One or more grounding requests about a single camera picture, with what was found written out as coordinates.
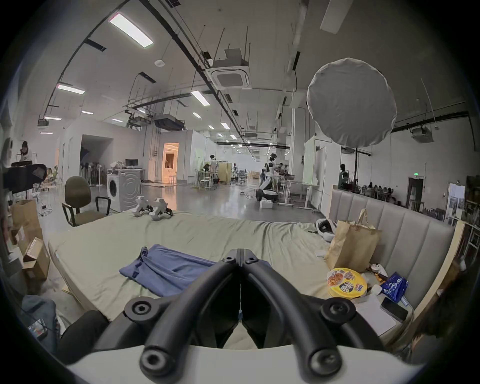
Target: grey upholstered headboard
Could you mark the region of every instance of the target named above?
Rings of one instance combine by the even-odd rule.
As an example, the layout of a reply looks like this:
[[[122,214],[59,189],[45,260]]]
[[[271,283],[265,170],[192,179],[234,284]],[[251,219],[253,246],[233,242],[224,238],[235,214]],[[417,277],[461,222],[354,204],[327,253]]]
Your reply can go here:
[[[383,265],[389,275],[407,278],[405,297],[416,308],[437,276],[450,247],[455,228],[426,215],[371,197],[333,190],[328,218],[358,220],[366,208],[368,221],[382,230],[372,263]]]

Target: white robot toy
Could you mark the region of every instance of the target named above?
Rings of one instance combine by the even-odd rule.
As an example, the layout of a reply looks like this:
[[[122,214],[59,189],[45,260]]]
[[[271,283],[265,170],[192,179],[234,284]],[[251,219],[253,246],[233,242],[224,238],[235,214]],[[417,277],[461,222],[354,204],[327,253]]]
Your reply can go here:
[[[149,214],[152,211],[152,207],[148,205],[148,200],[145,199],[145,196],[137,196],[135,201],[137,202],[137,206],[132,209],[133,215],[135,217]]]
[[[153,221],[160,220],[160,215],[162,213],[166,213],[167,215],[173,216],[173,212],[170,208],[168,208],[168,204],[163,200],[161,197],[157,197],[155,201],[152,203],[152,211],[149,215],[152,217]]]

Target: green office chair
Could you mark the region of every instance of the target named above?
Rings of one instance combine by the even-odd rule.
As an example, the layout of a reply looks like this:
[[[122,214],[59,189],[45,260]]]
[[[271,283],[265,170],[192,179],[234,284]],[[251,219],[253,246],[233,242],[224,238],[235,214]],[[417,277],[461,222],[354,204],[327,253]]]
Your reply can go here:
[[[100,212],[98,209],[98,199],[105,199],[108,201],[107,214]],[[110,198],[103,196],[97,196],[95,198],[96,211],[80,212],[80,208],[90,204],[91,201],[92,193],[87,180],[80,176],[70,177],[65,183],[65,203],[62,203],[61,205],[65,218],[72,227],[77,227],[108,216],[111,200]],[[70,211],[70,219],[68,218],[67,209]]]

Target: blue towel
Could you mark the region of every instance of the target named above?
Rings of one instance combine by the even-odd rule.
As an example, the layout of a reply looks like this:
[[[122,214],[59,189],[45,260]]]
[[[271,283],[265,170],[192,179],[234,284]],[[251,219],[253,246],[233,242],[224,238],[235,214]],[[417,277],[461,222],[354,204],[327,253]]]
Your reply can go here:
[[[181,293],[215,262],[154,245],[119,272],[158,296]]]

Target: whiteboard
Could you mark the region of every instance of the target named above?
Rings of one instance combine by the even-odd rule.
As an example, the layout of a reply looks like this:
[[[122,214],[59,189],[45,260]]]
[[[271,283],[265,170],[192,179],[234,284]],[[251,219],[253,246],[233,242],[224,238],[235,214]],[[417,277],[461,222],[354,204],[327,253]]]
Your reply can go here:
[[[314,176],[313,167],[315,165],[315,135],[312,136],[305,144],[303,151],[303,184],[317,185],[318,180]]]

